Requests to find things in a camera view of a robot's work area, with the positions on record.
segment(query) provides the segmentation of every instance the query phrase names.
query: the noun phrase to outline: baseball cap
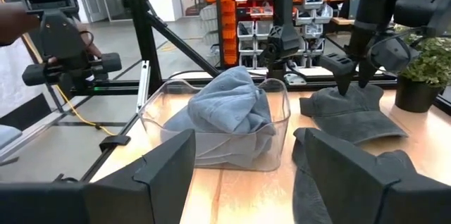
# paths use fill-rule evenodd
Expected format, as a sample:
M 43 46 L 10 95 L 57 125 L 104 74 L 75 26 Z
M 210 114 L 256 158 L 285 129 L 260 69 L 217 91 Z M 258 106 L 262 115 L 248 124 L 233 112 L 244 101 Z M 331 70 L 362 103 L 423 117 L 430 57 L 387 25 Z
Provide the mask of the baseball cap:
M 379 137 L 408 137 L 381 112 L 382 96 L 383 90 L 375 85 L 361 88 L 352 83 L 345 96 L 337 87 L 328 87 L 301 98 L 301 114 L 312 117 L 324 132 L 353 144 Z
M 339 216 L 342 216 L 341 220 L 345 220 L 347 219 L 346 216 L 357 218 L 361 213 L 369 213 L 366 215 L 369 217 L 371 216 L 371 213 L 376 212 L 378 207 L 368 207 L 368 204 L 378 204 L 378 199 L 381 198 L 378 193 L 382 190 L 378 191 L 374 187 L 371 187 L 373 184 L 368 180 L 362 182 L 364 181 L 364 176 L 357 176 L 353 179 L 350 178 L 351 175 L 355 175 L 355 173 L 351 172 L 351 170 L 354 170 L 354 165 L 361 166 L 363 169 L 370 170 L 370 172 L 375 172 L 377 168 L 383 167 L 382 171 L 384 176 L 395 176 L 397 178 L 400 174 L 416 174 L 415 167 L 409 156 L 400 150 L 372 156 L 358 147 L 355 147 L 350 142 L 331 137 L 324 131 L 317 130 L 316 128 L 298 128 L 293 135 L 296 137 L 296 141 L 292 152 L 292 159 L 297 170 L 292 200 L 293 215 L 296 223 L 332 224 L 335 223 L 335 221 L 332 221 L 331 219 L 332 213 L 335 213 L 335 217 L 337 217 L 338 213 Z M 311 146 L 314 145 L 314 147 L 316 147 L 315 151 L 309 149 L 307 141 L 309 141 Z M 328 152 L 327 149 L 336 149 L 334 154 L 337 154 L 339 157 L 334 156 Z M 318 168 L 320 164 L 323 164 L 323 161 L 326 163 L 325 166 L 330 166 L 332 163 L 337 166 L 331 169 Z M 312 173 L 311 169 L 312 167 L 316 170 L 323 170 L 321 177 L 325 179 L 321 179 L 320 183 L 315 181 L 315 175 Z M 355 186 L 356 182 L 362 182 L 368 188 L 364 186 Z M 333 209 L 328 209 L 326 207 L 324 198 L 319 191 L 321 185 L 323 188 L 323 191 L 321 192 L 324 193 L 324 195 L 329 196 L 328 203 L 330 207 L 331 202 L 333 203 Z M 363 189 L 361 192 L 367 192 L 366 194 L 353 196 L 353 199 L 362 199 L 362 201 L 365 201 L 363 198 L 369 199 L 367 201 L 368 204 L 361 206 L 363 208 L 361 211 L 353 210 L 357 209 L 357 207 L 349 206 L 352 202 L 347 201 L 344 205 L 338 203 L 342 202 L 343 197 L 346 198 L 346 195 L 350 194 L 349 189 L 351 187 L 358 187 L 359 189 Z

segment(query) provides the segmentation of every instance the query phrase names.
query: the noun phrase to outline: metal leg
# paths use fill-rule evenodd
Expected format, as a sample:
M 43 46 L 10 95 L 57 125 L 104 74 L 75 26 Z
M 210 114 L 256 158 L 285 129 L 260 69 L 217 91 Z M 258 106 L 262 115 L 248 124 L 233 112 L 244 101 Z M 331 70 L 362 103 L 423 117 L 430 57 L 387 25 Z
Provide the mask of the metal leg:
M 149 79 L 150 79 L 150 66 L 149 61 L 141 62 L 141 77 L 140 85 L 138 87 L 138 99 L 136 103 L 136 113 L 144 106 L 147 101 L 147 95 L 149 94 Z

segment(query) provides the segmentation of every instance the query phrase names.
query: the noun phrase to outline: black cable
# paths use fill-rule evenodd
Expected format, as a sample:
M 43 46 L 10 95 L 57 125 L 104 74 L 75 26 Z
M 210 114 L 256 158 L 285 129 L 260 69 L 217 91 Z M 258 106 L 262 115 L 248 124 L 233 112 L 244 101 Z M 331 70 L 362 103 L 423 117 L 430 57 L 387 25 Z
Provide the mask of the black cable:
M 414 27 L 414 28 L 405 30 L 405 31 L 403 31 L 403 32 L 401 32 L 401 33 L 398 33 L 398 34 L 396 34 L 396 35 L 393 35 L 393 36 L 391 36 L 391 37 L 389 37 L 389 38 L 382 39 L 381 41 L 376 42 L 375 44 L 373 44 L 373 45 L 369 48 L 369 50 L 368 50 L 368 52 L 366 53 L 366 55 L 371 57 L 371 51 L 373 50 L 373 48 L 374 48 L 375 46 L 377 46 L 377 45 L 379 45 L 379 44 L 382 44 L 382 43 L 384 43 L 384 42 L 386 42 L 386 41 L 388 41 L 388 40 L 392 40 L 392 39 L 395 39 L 395 38 L 398 38 L 398 37 L 403 37 L 403 36 L 405 36 L 405 35 L 408 35 L 408 34 L 410 34 L 410 33 L 412 33 L 412 32 L 415 32 L 415 31 L 417 31 L 417 30 L 420 30 L 420 29 L 421 29 L 421 27 Z
M 92 34 L 92 32 L 87 31 L 87 30 L 80 31 L 80 35 L 83 35 L 83 34 L 91 35 L 91 40 L 89 41 L 89 44 L 86 46 L 86 48 L 88 48 L 89 46 L 91 46 L 94 43 L 94 34 Z
M 293 68 L 290 61 L 287 61 L 286 65 L 287 65 L 288 69 L 291 70 L 292 73 L 294 73 L 295 75 L 300 76 L 304 79 L 307 79 L 307 76 L 304 73 L 298 72 L 295 68 Z
M 405 30 L 405 31 L 403 31 L 403 32 L 401 32 L 401 33 L 398 33 L 398 34 L 396 34 L 396 35 L 393 35 L 393 36 L 391 36 L 391 37 L 389 37 L 389 38 L 382 39 L 382 40 L 379 41 L 379 42 L 376 42 L 375 44 L 373 44 L 373 45 L 369 48 L 368 52 L 366 53 L 366 57 L 367 57 L 368 63 L 369 63 L 372 67 L 374 67 L 375 69 L 377 69 L 377 70 L 379 70 L 379 71 L 381 71 L 381 72 L 383 72 L 383 73 L 397 73 L 397 72 L 390 72 L 390 71 L 387 71 L 387 70 L 382 70 L 382 69 L 378 68 L 377 66 L 375 66 L 375 65 L 373 64 L 373 61 L 372 61 L 372 59 L 373 59 L 373 54 L 371 53 L 372 50 L 373 50 L 373 48 L 374 48 L 375 46 L 379 45 L 379 44 L 382 44 L 382 43 L 388 41 L 388 40 L 392 40 L 392 39 L 395 39 L 395 38 L 398 38 L 398 37 L 403 37 L 403 36 L 405 36 L 405 35 L 408 35 L 408 34 L 410 34 L 410 33 L 412 33 L 412 32 L 415 32 L 415 31 L 417 31 L 417 30 L 420 30 L 420 29 L 421 29 L 421 27 L 414 27 L 414 28 Z M 408 49 L 408 47 L 407 47 L 406 44 L 404 44 L 404 45 L 402 45 L 402 46 L 403 46 L 404 49 L 407 49 L 406 52 L 407 52 L 407 55 L 408 55 L 409 60 L 410 60 L 410 58 L 412 57 L 412 55 L 410 54 L 410 50 Z
M 426 40 L 426 39 L 427 39 L 427 37 L 420 37 L 420 38 L 418 38 L 417 40 L 413 41 L 413 42 L 410 44 L 410 47 L 415 48 L 418 44 L 420 44 L 422 41 L 424 41 L 424 40 Z

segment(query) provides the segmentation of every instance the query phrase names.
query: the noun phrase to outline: table surface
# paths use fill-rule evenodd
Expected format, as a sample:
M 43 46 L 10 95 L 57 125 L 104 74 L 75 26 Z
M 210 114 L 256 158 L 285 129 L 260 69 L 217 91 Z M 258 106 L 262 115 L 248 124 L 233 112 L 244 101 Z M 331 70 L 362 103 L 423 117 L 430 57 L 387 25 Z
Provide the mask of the table surface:
M 292 191 L 295 165 L 291 160 L 295 142 L 293 132 L 299 127 L 315 127 L 312 119 L 302 116 L 299 98 L 311 92 L 289 93 L 291 117 L 282 152 L 280 168 L 273 172 L 195 169 L 181 223 L 294 223 Z M 402 149 L 417 171 L 451 185 L 451 117 L 432 107 L 428 113 L 401 111 L 394 106 L 395 91 L 385 91 L 381 110 L 409 134 L 409 138 L 376 139 L 361 145 L 372 154 Z M 127 146 L 116 147 L 92 182 L 126 166 L 152 150 L 143 125 L 136 122 L 128 133 Z

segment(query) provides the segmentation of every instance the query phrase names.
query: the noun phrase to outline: concrete floor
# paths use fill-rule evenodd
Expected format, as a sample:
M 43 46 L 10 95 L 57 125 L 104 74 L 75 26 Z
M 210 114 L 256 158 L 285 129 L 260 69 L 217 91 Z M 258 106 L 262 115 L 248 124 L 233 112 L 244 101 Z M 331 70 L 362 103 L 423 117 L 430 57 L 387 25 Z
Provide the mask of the concrete floor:
M 202 44 L 200 19 L 183 18 L 168 26 L 179 37 L 196 49 L 211 64 L 209 47 Z M 94 43 L 102 52 L 118 52 L 123 69 L 110 74 L 118 80 L 138 80 L 140 77 L 140 50 L 137 45 L 132 22 L 96 23 L 90 27 L 95 36 Z M 186 55 L 178 51 L 166 38 L 154 31 L 159 46 L 159 62 L 164 78 L 175 72 L 198 70 L 199 67 Z M 345 44 L 349 36 L 339 36 L 336 41 Z M 341 52 L 326 42 L 325 53 Z M 112 132 L 119 132 L 135 113 L 136 96 L 91 97 L 78 108 L 85 119 L 112 125 Z M 31 143 L 14 153 L 19 156 L 16 163 L 0 167 L 0 182 L 44 182 L 52 181 L 60 173 L 80 179 L 100 155 L 99 143 L 105 138 L 102 131 L 83 125 L 77 117 L 66 116 L 57 124 L 40 134 Z

